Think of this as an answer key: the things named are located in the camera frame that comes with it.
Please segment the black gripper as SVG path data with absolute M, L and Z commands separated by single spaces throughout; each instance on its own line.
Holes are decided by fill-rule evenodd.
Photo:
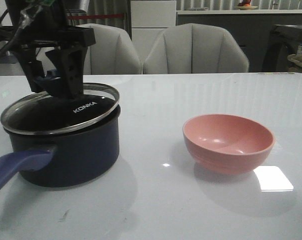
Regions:
M 43 91 L 35 82 L 38 77 L 44 77 L 42 62 L 37 60 L 37 48 L 14 46 L 80 45 L 46 52 L 57 73 L 55 78 L 45 80 L 45 90 L 51 96 L 65 99 L 75 99 L 82 95 L 86 47 L 96 43 L 94 30 L 69 25 L 62 0 L 9 0 L 5 3 L 12 25 L 0 26 L 0 42 L 11 44 L 6 50 L 11 50 L 19 61 L 31 91 Z

